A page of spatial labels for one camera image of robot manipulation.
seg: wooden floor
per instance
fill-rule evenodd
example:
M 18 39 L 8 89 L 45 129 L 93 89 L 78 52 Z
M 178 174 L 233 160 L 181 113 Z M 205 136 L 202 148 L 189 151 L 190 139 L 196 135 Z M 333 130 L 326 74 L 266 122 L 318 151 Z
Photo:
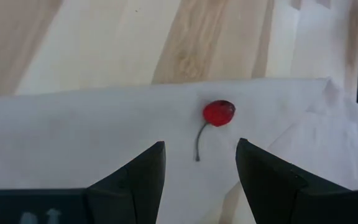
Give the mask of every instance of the wooden floor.
M 0 95 L 357 73 L 358 0 L 0 0 Z

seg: cherry stem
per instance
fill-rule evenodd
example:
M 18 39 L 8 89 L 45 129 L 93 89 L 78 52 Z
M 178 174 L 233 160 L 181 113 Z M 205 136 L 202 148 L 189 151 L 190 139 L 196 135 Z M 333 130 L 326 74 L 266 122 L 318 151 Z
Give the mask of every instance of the cherry stem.
M 201 133 L 204 131 L 204 128 L 208 125 L 208 122 L 205 122 L 203 127 L 198 131 L 197 138 L 196 138 L 196 162 L 200 161 L 200 150 L 198 149 L 198 144 L 200 143 L 200 136 Z

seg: red cherry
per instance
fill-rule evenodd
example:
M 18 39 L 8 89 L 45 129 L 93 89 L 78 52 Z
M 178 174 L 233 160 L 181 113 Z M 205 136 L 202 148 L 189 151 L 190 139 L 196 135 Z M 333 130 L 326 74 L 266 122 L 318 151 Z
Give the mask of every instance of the red cherry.
M 204 119 L 215 127 L 220 127 L 233 119 L 236 107 L 226 101 L 217 100 L 208 105 L 203 110 Z

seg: white cloth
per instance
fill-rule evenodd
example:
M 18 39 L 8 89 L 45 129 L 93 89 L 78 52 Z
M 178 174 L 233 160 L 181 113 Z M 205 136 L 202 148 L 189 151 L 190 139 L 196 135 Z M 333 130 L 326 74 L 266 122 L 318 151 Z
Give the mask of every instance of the white cloth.
M 203 106 L 228 100 L 226 126 Z M 167 168 L 159 223 L 196 223 L 238 182 L 235 148 L 262 149 L 358 189 L 358 105 L 330 80 L 260 79 L 0 98 L 0 189 L 88 187 L 156 141 Z

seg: cherry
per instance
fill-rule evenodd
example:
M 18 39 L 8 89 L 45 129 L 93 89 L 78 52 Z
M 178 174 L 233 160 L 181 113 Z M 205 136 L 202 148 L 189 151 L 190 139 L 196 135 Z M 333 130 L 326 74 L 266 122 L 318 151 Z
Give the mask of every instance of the cherry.
M 200 141 L 201 133 L 208 124 L 212 124 L 215 127 L 223 126 L 229 123 L 236 112 L 234 104 L 226 100 L 216 100 L 204 107 L 203 116 L 205 124 L 198 132 L 196 138 L 196 161 L 200 161 L 200 152 L 198 150 L 198 142 Z

